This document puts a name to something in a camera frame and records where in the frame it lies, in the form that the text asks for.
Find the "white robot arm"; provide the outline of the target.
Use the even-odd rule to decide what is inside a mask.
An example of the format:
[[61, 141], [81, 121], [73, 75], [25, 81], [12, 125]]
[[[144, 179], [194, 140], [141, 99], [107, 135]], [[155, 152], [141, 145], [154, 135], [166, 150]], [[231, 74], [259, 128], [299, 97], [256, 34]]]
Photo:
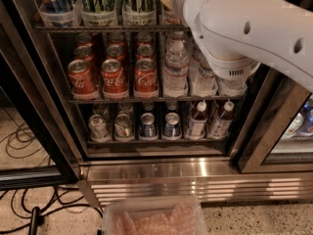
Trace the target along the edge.
[[246, 79], [264, 64], [313, 91], [313, 13], [284, 0], [170, 0], [213, 71]]

